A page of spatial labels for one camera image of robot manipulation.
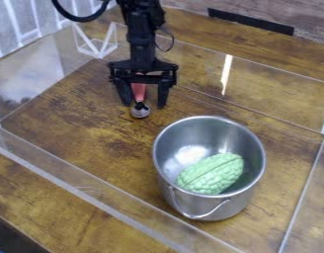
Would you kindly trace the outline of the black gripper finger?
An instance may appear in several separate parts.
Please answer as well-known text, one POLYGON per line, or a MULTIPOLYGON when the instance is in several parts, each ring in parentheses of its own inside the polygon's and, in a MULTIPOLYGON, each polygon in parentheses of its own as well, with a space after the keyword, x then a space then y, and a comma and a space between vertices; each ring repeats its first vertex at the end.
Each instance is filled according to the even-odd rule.
POLYGON ((123 104, 130 107, 134 102, 134 92, 131 84, 124 80, 118 80, 115 82, 118 93, 122 99, 123 104))
POLYGON ((168 98, 168 89, 170 85, 167 83, 162 83, 159 85, 159 108, 162 109, 166 106, 167 98, 168 98))

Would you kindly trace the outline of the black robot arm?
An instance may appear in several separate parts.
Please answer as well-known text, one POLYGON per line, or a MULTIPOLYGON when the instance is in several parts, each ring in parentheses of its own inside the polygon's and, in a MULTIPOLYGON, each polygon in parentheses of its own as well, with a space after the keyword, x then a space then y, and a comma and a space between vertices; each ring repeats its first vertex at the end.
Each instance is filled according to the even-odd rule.
POLYGON ((118 0, 128 27, 127 41, 131 58, 108 63, 110 81, 115 84, 122 102, 134 102, 134 83, 158 84, 162 109, 167 103, 168 89, 176 84, 178 65, 156 57, 156 30, 164 24, 160 0, 118 0))

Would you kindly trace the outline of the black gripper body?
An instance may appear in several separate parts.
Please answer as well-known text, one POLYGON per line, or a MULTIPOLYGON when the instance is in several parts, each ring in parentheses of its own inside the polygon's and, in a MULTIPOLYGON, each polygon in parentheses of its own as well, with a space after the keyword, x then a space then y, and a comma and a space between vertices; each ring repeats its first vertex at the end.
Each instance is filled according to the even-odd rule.
POLYGON ((127 41, 131 57, 108 63, 110 80, 119 85, 136 81, 159 84, 166 79, 168 87, 172 87, 176 84, 178 65, 158 59, 156 37, 127 38, 127 41))

